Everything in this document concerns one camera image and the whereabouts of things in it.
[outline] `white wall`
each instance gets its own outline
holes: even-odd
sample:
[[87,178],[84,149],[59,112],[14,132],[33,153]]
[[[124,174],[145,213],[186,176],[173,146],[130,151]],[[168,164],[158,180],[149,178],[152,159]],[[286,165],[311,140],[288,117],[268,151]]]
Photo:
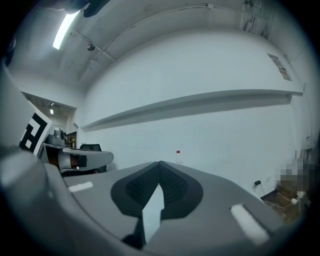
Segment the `white wall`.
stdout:
[[297,150],[314,147],[320,130],[320,66],[317,54],[296,21],[280,7],[274,14],[268,39],[285,53],[304,87],[303,96],[293,96],[291,101]]
[[[267,53],[277,55],[286,81]],[[165,36],[129,52],[93,84],[83,124],[139,106],[219,90],[301,91],[288,61],[267,40],[238,31],[196,30]],[[85,141],[114,154],[111,170],[175,162],[266,193],[295,151],[293,112],[285,96],[248,96],[167,107],[87,130]],[[256,193],[263,195],[260,187]]]
[[[279,57],[292,81],[268,53]],[[127,53],[91,86],[83,125],[178,97],[244,89],[302,91],[283,53],[260,36],[219,29],[173,33]]]
[[50,111],[47,107],[36,106],[46,117],[52,121],[52,125],[55,128],[62,129],[64,132],[67,130],[67,117],[57,113],[50,114]]
[[52,121],[54,128],[60,128],[66,132],[67,118],[62,115],[47,115],[47,117]]

